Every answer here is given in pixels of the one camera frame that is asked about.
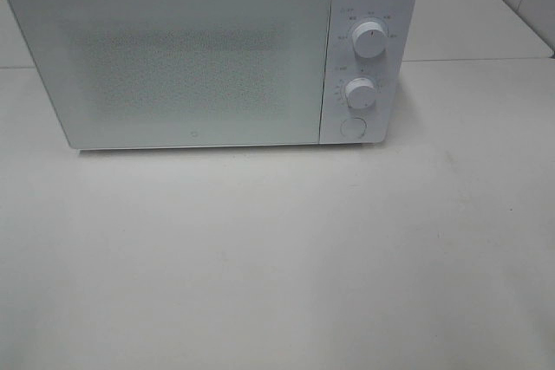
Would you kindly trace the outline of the round white door button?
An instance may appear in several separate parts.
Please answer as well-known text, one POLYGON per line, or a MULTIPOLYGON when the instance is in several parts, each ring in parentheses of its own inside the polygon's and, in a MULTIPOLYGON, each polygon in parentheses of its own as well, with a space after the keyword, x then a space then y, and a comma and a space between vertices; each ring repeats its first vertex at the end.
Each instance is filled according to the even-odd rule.
POLYGON ((346 140, 360 140, 364 137, 366 129, 366 121, 358 117, 344 120, 340 127, 341 134, 346 140))

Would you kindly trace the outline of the white microwave knob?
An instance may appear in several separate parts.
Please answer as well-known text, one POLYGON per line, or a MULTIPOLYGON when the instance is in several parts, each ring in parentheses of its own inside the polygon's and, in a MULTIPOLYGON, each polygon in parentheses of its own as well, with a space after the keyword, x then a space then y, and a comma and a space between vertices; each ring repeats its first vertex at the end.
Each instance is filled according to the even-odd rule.
POLYGON ((375 83, 366 77, 359 77, 349 81, 344 87, 347 104, 355 110, 371 107, 376 100, 377 93, 375 83))
POLYGON ((364 59, 379 56, 385 50, 388 38, 387 27, 376 19, 357 24, 351 33, 353 49, 357 56, 364 59))

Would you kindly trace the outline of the white microwave door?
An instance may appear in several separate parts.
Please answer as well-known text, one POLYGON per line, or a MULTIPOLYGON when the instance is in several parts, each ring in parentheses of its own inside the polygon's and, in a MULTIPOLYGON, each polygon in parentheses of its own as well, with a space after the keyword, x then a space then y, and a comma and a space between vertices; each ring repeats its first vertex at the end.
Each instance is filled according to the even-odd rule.
POLYGON ((318 141, 330 0, 9 0, 70 146, 318 141))

